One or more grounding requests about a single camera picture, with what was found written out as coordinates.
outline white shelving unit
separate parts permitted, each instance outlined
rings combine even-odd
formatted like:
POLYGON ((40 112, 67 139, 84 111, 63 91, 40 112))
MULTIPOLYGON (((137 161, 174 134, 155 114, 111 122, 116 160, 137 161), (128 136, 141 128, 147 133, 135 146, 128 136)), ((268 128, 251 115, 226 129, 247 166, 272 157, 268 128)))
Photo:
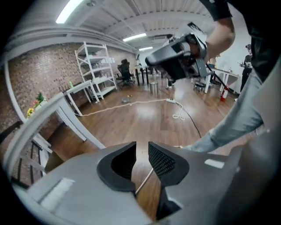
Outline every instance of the white shelving unit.
POLYGON ((96 44, 87 44, 85 41, 83 45, 75 50, 75 56, 77 60, 77 64, 79 67, 79 71, 83 81, 85 82, 85 76, 92 75, 92 84, 96 85, 97 88, 97 96, 101 99, 104 99, 104 95, 108 92, 117 89, 117 85, 115 82, 115 78, 113 76, 111 63, 114 62, 113 58, 110 58, 108 55, 108 51, 105 44, 96 45, 96 44), (102 49, 105 49, 105 56, 96 55, 96 53, 102 49), (83 65, 89 66, 89 70, 83 73, 82 67, 83 65), (95 73, 102 70, 110 70, 111 76, 95 76, 95 73), (111 81, 114 85, 107 87, 104 83, 104 89, 100 90, 99 84, 105 81, 111 81))

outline trash can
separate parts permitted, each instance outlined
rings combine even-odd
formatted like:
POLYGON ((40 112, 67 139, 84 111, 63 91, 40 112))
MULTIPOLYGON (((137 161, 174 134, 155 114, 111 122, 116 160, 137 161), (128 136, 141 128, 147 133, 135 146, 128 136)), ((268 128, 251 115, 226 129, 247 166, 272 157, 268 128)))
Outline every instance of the trash can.
POLYGON ((150 94, 157 95, 158 94, 158 82, 149 83, 150 94))

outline fluorescent ceiling light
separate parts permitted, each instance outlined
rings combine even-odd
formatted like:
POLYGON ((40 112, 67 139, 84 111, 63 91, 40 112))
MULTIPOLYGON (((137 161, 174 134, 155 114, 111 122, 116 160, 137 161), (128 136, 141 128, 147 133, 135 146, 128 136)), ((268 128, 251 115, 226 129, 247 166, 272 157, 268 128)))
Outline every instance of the fluorescent ceiling light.
POLYGON ((152 49, 153 47, 144 47, 144 48, 140 48, 139 51, 144 51, 144 50, 147 50, 147 49, 152 49))
POLYGON ((70 0, 58 16, 56 23, 65 23, 70 14, 83 0, 70 0))
POLYGON ((137 35, 134 35, 131 37, 127 37, 127 38, 123 39, 123 41, 129 41, 129 40, 136 39, 139 37, 144 37, 144 36, 146 36, 146 33, 140 33, 140 34, 137 34, 137 35))

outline fire extinguisher label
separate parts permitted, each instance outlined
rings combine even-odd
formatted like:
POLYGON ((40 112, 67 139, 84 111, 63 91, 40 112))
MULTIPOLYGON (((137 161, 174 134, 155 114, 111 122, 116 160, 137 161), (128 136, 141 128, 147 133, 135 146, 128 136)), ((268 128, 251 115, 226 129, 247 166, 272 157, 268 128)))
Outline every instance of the fire extinguisher label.
POLYGON ((224 90, 223 98, 227 98, 228 91, 224 90))

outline power strip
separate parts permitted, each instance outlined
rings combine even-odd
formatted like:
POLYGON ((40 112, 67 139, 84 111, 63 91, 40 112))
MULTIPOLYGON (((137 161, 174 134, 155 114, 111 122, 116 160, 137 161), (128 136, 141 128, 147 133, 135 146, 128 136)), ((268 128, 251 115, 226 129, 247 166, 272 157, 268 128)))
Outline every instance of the power strip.
POLYGON ((176 101, 172 98, 166 98, 166 102, 176 103, 176 101))

